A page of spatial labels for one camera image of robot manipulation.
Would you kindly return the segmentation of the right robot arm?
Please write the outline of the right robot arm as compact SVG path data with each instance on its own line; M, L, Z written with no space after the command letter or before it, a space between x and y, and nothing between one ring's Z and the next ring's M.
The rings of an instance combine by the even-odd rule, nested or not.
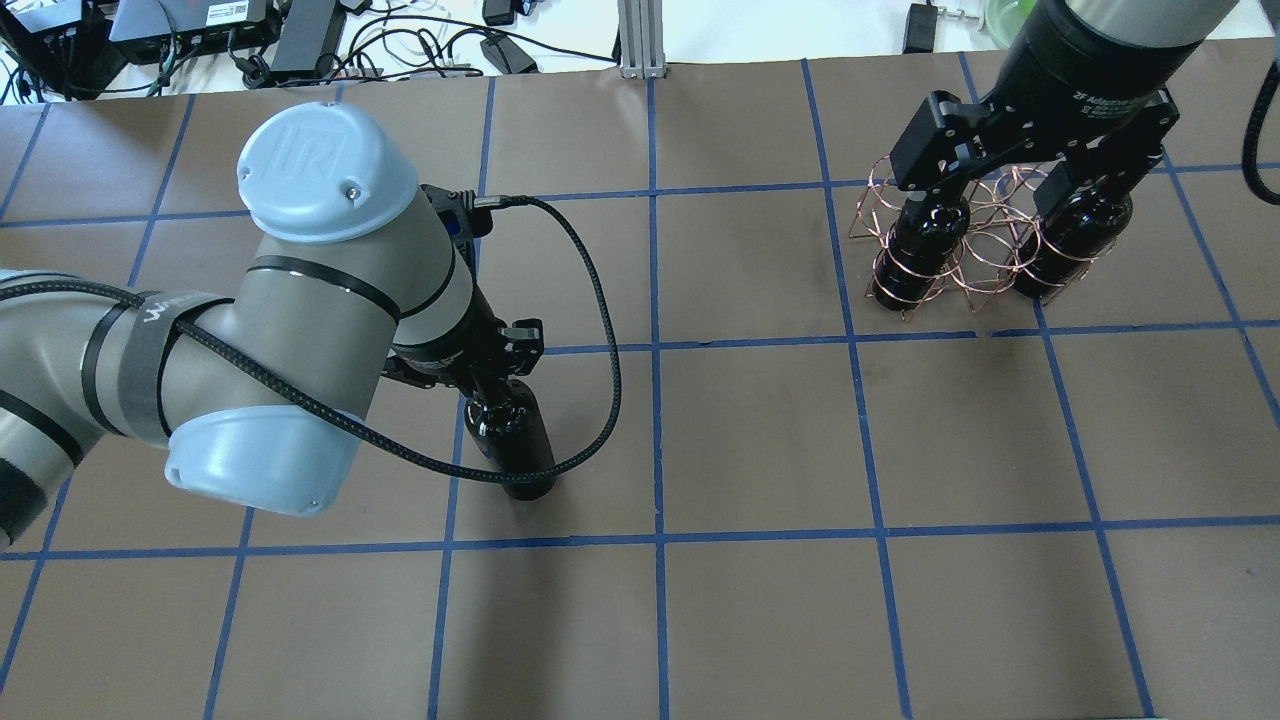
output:
M968 186L1061 161L1070 190L1108 181L1160 141L1138 117L1231 12L1230 1L1039 1L975 102L933 91L890 152L901 218L966 223Z

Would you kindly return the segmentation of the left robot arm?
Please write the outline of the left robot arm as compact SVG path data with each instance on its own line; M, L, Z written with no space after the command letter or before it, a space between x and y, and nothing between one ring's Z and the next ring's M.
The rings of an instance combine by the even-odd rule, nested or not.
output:
M306 518L340 493L380 379L531 407L543 325L498 319L465 250L486 202L420 184L344 102L269 118L236 174L262 242L230 297L3 273L6 544L108 434L166 450L178 489Z

